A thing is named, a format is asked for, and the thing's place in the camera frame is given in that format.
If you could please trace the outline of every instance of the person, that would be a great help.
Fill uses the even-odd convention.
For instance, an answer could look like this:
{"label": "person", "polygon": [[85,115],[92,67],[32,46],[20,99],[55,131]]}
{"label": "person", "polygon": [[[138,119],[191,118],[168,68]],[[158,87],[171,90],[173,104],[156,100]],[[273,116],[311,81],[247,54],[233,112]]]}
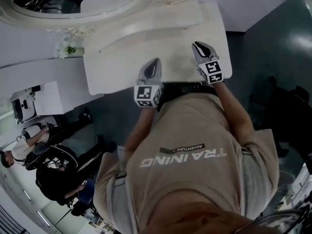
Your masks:
{"label": "person", "polygon": [[27,157],[30,157],[37,147],[42,144],[49,146],[59,144],[91,123],[90,112],[85,108],[84,113],[79,115],[79,120],[69,123],[64,128],[60,126],[53,128],[50,126],[44,127],[32,138],[26,140],[21,137],[12,150],[6,152],[1,151],[0,161],[5,168],[9,168],[15,163],[25,166]]}
{"label": "person", "polygon": [[36,185],[46,198],[64,205],[84,189],[83,182],[92,177],[99,169],[103,153],[113,152],[115,149],[115,142],[106,145],[103,136],[100,135],[98,143],[77,158],[77,167],[69,166],[57,169],[46,166],[38,167]]}
{"label": "person", "polygon": [[241,234],[275,194],[272,131],[254,130],[225,83],[194,92],[167,99],[152,130],[155,110],[142,109],[124,146],[125,173],[116,156],[103,156],[94,205],[121,233]]}

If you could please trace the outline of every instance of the table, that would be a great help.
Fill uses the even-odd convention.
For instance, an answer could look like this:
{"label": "table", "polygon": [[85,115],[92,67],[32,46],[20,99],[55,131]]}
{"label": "table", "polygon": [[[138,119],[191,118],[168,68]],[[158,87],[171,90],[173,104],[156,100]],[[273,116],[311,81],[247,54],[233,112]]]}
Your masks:
{"label": "table", "polygon": [[140,68],[154,58],[162,62],[163,82],[203,80],[196,69],[194,41],[205,42],[216,50],[224,78],[230,78],[232,66],[218,5],[200,3],[199,8],[203,22],[198,25],[134,34],[101,51],[90,52],[92,46],[88,45],[83,58],[90,94],[114,93],[135,86]]}

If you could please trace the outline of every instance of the beige t-shirt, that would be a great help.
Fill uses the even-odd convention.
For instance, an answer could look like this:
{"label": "beige t-shirt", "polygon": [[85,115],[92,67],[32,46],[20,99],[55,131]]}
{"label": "beige t-shirt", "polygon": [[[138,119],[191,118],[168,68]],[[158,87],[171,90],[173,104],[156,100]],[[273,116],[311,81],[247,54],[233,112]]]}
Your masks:
{"label": "beige t-shirt", "polygon": [[[271,130],[255,132],[245,148],[260,154],[275,193],[278,161]],[[180,189],[196,190],[239,214],[241,154],[218,97],[188,94],[166,103],[126,168],[139,229],[163,196]]]}

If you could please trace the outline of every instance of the white shirt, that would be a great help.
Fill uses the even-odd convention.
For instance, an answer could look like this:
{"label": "white shirt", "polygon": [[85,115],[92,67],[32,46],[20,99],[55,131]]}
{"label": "white shirt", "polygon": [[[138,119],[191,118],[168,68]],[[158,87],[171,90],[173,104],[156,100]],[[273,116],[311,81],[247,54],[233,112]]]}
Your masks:
{"label": "white shirt", "polygon": [[[49,139],[49,134],[43,134],[37,143],[46,143]],[[24,165],[27,155],[35,148],[35,145],[28,146],[26,140],[21,138],[12,148],[12,155],[15,162],[19,165]]]}

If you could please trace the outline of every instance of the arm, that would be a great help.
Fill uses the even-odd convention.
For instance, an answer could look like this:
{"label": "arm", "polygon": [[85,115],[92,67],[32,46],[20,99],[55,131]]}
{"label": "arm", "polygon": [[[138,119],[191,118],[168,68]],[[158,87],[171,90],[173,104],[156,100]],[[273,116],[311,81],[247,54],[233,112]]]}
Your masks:
{"label": "arm", "polygon": [[30,139],[28,139],[26,142],[27,142],[27,145],[29,147],[32,147],[33,145],[35,145],[38,140],[41,138],[42,135],[44,135],[46,132],[47,132],[47,128],[43,128],[39,133],[37,133],[35,136],[31,137]]}
{"label": "arm", "polygon": [[125,143],[125,159],[129,160],[151,131],[155,108],[143,108],[136,126]]}
{"label": "arm", "polygon": [[69,197],[73,196],[73,195],[76,194],[77,192],[83,190],[83,188],[85,188],[85,186],[86,186],[86,185],[79,185],[76,189],[74,189],[74,190],[72,190],[72,191],[66,193],[66,194],[64,195],[64,197],[65,197],[65,198],[69,198]]}
{"label": "arm", "polygon": [[215,83],[214,88],[230,123],[233,135],[240,145],[244,145],[254,133],[253,123],[248,113],[223,82]]}

